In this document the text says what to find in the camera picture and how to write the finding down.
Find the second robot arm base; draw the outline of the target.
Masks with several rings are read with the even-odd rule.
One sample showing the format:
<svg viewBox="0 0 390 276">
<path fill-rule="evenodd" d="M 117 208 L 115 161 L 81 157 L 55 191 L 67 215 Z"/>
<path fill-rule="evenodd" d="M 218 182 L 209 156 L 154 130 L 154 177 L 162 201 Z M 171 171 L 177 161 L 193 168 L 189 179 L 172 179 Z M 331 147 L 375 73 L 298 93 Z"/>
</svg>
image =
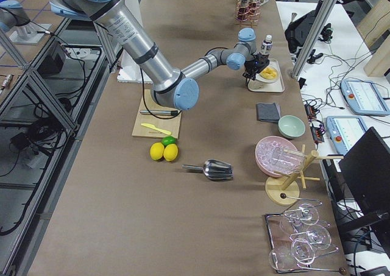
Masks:
<svg viewBox="0 0 390 276">
<path fill-rule="evenodd" d="M 1 30 L 15 44 L 38 44 L 52 24 L 34 23 L 16 0 L 1 2 Z"/>
</svg>

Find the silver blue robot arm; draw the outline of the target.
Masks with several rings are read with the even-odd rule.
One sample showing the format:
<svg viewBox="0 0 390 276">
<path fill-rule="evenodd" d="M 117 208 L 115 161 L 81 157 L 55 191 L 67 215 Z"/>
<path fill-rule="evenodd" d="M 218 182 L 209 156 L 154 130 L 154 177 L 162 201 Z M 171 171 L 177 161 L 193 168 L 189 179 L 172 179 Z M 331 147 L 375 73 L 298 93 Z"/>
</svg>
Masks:
<svg viewBox="0 0 390 276">
<path fill-rule="evenodd" d="M 169 64 L 157 44 L 127 8 L 125 0 L 50 0 L 51 10 L 58 16 L 92 21 L 113 36 L 133 61 L 153 82 L 151 97 L 163 107 L 189 110 L 199 98 L 198 77 L 218 66 L 232 70 L 245 69 L 244 76 L 255 79 L 268 65 L 265 55 L 257 52 L 255 32 L 241 29 L 232 49 L 213 49 L 185 69 Z"/>
</svg>

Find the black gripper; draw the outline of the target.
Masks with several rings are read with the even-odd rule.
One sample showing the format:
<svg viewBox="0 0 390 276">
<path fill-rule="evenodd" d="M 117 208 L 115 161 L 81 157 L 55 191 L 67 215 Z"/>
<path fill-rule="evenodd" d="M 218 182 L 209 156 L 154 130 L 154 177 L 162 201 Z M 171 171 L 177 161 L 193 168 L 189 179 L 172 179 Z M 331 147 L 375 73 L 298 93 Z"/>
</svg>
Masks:
<svg viewBox="0 0 390 276">
<path fill-rule="evenodd" d="M 261 53 L 253 55 L 253 59 L 245 61 L 243 77 L 247 80 L 255 80 L 256 75 L 261 73 L 269 65 L 267 55 Z"/>
</svg>

